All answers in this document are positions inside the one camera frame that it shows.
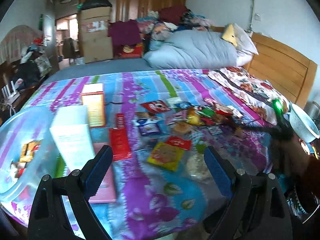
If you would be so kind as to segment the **clear bag of puffed grains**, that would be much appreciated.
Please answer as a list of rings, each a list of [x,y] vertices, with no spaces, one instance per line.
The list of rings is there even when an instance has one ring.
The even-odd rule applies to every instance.
[[[208,182],[212,178],[203,154],[191,155],[186,163],[186,171],[190,179],[198,182]]]

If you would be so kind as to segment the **clear red pastry packet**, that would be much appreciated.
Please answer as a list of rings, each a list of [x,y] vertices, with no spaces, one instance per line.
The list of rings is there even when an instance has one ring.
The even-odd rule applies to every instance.
[[[188,134],[192,129],[192,126],[184,121],[176,121],[172,127],[173,132],[180,135]]]

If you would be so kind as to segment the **floral red white quilt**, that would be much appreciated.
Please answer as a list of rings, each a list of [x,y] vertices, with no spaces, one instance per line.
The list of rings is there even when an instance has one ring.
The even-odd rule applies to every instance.
[[[290,110],[290,102],[268,81],[261,80],[242,67],[225,67],[211,70],[208,76],[227,88],[266,122],[276,125],[277,119],[272,101],[278,100],[284,114]]]

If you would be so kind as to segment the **red flat snack box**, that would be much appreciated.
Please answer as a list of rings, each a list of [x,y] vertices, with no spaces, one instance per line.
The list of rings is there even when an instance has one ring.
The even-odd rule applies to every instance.
[[[125,115],[115,115],[116,126],[109,128],[109,141],[113,152],[113,161],[120,161],[131,158],[131,148],[127,137]]]

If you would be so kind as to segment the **wooden headboard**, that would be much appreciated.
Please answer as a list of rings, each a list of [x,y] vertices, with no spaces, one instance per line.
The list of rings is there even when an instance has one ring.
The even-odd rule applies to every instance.
[[[317,64],[270,37],[253,33],[251,39],[259,54],[244,65],[249,76],[269,83],[287,100],[304,108],[315,80]]]

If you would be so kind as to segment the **colourful floral bed sheet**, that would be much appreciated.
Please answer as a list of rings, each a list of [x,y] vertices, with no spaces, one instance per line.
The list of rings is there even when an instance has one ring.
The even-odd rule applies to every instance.
[[[211,174],[203,167],[203,154],[213,146],[236,168],[255,175],[270,172],[270,136],[245,131],[237,137],[228,127],[219,125],[194,127],[183,135],[191,141],[176,171],[148,163],[153,148],[175,136],[169,124],[174,111],[160,115],[159,134],[143,136],[133,121],[143,103],[179,97],[194,106],[215,100],[232,106],[243,114],[242,122],[264,126],[266,122],[246,106],[238,96],[212,80],[201,70],[156,70],[113,73],[52,81],[42,85],[25,104],[33,108],[30,121],[18,118],[11,129],[1,135],[1,186],[11,185],[8,168],[18,158],[22,145],[40,140],[44,127],[60,107],[79,105],[86,84],[104,86],[107,124],[90,130],[94,143],[107,143],[108,130],[116,125],[116,114],[125,117],[131,158],[112,163],[116,201],[93,204],[93,210],[113,239],[153,239],[186,230],[221,207],[221,196]]]

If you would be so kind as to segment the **green snack packet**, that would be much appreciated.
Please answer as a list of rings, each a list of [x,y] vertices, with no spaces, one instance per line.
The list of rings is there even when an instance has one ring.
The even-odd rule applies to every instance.
[[[212,118],[216,113],[210,107],[200,107],[197,111],[199,115],[204,116],[206,118]]]

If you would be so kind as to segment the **yellow biscuit packet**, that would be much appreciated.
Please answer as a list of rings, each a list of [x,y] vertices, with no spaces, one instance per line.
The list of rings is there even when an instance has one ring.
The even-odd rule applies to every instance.
[[[183,149],[159,142],[151,151],[147,162],[169,171],[177,171],[183,155]]]

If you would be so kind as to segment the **orange white upright box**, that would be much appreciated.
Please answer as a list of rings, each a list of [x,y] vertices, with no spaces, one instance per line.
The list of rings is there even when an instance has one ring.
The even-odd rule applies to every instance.
[[[106,125],[104,84],[85,84],[81,92],[81,102],[87,107],[90,127],[104,127]]]

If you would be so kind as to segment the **white pillow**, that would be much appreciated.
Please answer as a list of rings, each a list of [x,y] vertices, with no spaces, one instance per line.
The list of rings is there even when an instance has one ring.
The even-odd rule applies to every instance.
[[[258,51],[250,36],[238,26],[236,23],[233,23],[234,35],[236,39],[236,66],[242,67],[253,59],[254,55],[258,55]]]

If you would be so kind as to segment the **red coffee sachet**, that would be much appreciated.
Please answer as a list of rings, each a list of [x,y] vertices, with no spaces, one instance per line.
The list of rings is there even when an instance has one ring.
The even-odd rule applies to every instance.
[[[165,113],[171,110],[162,100],[149,101],[140,105],[153,114]]]

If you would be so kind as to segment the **dark wooden desk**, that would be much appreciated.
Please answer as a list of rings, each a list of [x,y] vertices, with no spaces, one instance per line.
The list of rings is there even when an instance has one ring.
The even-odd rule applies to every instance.
[[[18,72],[18,63],[8,64],[7,61],[1,64],[1,125],[12,115],[19,112],[23,105],[31,98],[35,91],[46,81],[49,75],[41,77],[39,81],[31,86],[18,90],[14,88],[13,77]]]

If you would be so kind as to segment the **stack of cardboard boxes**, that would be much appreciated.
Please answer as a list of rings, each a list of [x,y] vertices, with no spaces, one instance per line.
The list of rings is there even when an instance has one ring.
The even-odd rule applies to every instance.
[[[111,7],[98,7],[80,12],[80,47],[85,63],[113,58],[112,38],[108,35]]]

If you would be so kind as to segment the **purple garment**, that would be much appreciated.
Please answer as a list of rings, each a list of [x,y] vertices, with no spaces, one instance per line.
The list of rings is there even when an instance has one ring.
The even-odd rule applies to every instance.
[[[112,38],[114,46],[135,45],[142,41],[136,20],[111,23],[108,35]]]

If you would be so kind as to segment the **black bag on boxes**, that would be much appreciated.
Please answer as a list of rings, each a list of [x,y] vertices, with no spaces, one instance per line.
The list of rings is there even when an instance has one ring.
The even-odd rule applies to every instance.
[[[112,4],[109,0],[85,0],[78,5],[78,10],[82,11],[100,7],[112,7]]]

